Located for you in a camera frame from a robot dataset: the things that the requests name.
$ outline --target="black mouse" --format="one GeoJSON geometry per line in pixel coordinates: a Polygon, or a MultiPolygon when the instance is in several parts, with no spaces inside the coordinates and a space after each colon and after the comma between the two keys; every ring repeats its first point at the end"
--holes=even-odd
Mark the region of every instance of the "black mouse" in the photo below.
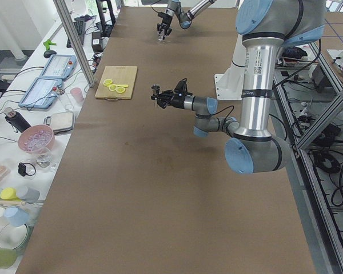
{"type": "Polygon", "coordinates": [[[50,58],[51,55],[57,54],[57,52],[55,52],[54,50],[46,50],[45,53],[43,53],[43,56],[45,58],[50,58]]]}

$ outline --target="pink bowl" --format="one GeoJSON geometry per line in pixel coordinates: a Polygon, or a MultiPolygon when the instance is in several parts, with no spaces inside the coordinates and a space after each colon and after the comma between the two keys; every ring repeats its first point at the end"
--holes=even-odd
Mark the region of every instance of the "pink bowl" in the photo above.
{"type": "Polygon", "coordinates": [[[18,139],[18,146],[28,153],[40,152],[44,147],[51,149],[55,142],[52,128],[45,124],[38,124],[27,128],[18,139]]]}

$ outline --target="wooden cutting board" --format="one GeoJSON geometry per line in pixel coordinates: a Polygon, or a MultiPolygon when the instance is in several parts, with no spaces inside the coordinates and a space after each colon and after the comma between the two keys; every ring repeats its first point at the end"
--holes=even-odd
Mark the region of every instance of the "wooden cutting board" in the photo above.
{"type": "Polygon", "coordinates": [[[99,82],[95,98],[107,99],[107,98],[120,98],[131,99],[133,93],[133,87],[135,85],[137,74],[137,66],[106,66],[99,82]],[[108,87],[103,85],[105,79],[112,79],[114,84],[128,84],[124,93],[117,93],[110,91],[108,87]]]}

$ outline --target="green object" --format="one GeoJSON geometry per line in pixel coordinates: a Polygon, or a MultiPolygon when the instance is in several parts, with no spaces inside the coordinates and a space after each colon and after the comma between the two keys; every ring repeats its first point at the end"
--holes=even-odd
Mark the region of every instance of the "green object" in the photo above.
{"type": "Polygon", "coordinates": [[[53,43],[51,39],[48,39],[46,42],[43,42],[43,45],[46,47],[46,50],[50,50],[50,46],[57,46],[57,44],[53,43]]]}
{"type": "Polygon", "coordinates": [[[0,248],[0,269],[11,267],[17,260],[17,252],[13,249],[0,248]]]}

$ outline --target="black bottle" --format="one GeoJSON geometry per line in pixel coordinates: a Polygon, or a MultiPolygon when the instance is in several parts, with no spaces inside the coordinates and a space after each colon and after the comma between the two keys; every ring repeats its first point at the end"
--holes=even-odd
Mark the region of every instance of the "black bottle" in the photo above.
{"type": "Polygon", "coordinates": [[[23,118],[23,116],[13,110],[11,107],[4,109],[5,120],[15,127],[18,131],[23,132],[30,127],[30,124],[23,118]]]}

